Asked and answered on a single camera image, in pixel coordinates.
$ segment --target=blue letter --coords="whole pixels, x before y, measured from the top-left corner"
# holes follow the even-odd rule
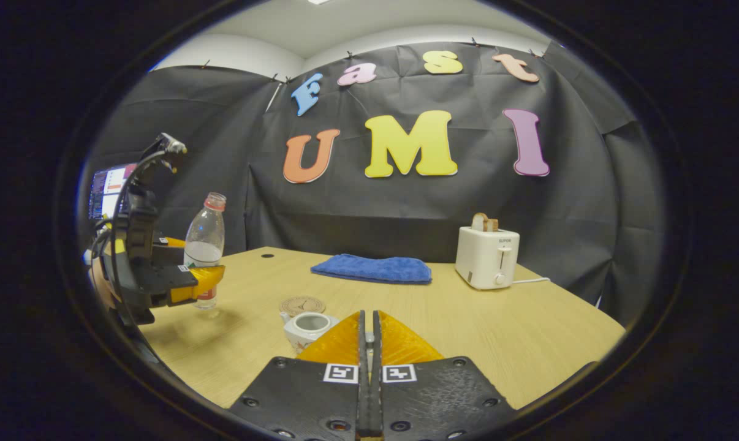
[[[323,78],[323,74],[316,73],[312,78],[305,81],[301,87],[291,93],[291,97],[296,98],[296,103],[299,104],[297,115],[304,115],[306,111],[318,102],[318,97],[313,97],[313,95],[320,92],[320,84],[316,83],[320,78]]]

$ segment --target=black cloth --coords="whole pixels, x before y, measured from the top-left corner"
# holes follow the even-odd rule
[[[429,50],[464,66],[432,75]],[[507,73],[498,53],[539,76]],[[338,86],[345,68],[374,62],[370,83]],[[297,116],[291,93],[314,73],[319,102]],[[161,176],[160,229],[184,237],[207,192],[227,196],[225,253],[277,246],[323,254],[454,262],[458,228],[476,212],[521,235],[518,262],[627,325],[649,298],[661,257],[665,207],[653,148],[631,109],[603,78],[553,43],[545,58],[508,48],[420,43],[382,48],[303,73],[280,85],[254,73],[169,67],[149,73],[107,123],[89,172],[132,162],[159,132],[191,149],[187,170]],[[504,109],[534,112],[550,174],[520,176]],[[409,132],[424,111],[451,114],[453,176],[367,178],[367,119],[392,115]],[[308,184],[283,178],[286,142],[339,129],[325,173]]]

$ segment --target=letter m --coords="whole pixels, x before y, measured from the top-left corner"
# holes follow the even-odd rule
[[[386,178],[394,172],[387,161],[387,151],[392,154],[400,173],[408,174],[418,151],[421,160],[416,171],[425,176],[449,176],[457,173],[457,163],[451,160],[446,125],[451,120],[447,111],[426,111],[419,115],[406,134],[391,115],[376,116],[365,123],[372,131],[372,156],[365,168],[367,178]]]

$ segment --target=computer screen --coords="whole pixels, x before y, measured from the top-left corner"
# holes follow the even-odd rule
[[[119,191],[136,164],[117,165],[94,174],[92,192],[89,195],[89,218],[100,220],[103,214],[113,217]]]

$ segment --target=wooden table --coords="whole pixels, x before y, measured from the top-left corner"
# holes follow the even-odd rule
[[[274,254],[263,258],[261,254]],[[328,256],[260,248],[223,257],[219,313],[190,305],[160,307],[140,327],[154,351],[191,388],[230,407],[269,359],[296,353],[282,332],[279,304],[292,296],[325,302],[343,319],[382,310],[425,338],[444,357],[470,357],[514,408],[529,404],[586,363],[601,360],[624,328],[551,282],[479,291],[453,263],[428,263],[430,285],[391,285],[317,276]],[[517,265],[515,278],[538,274]]]

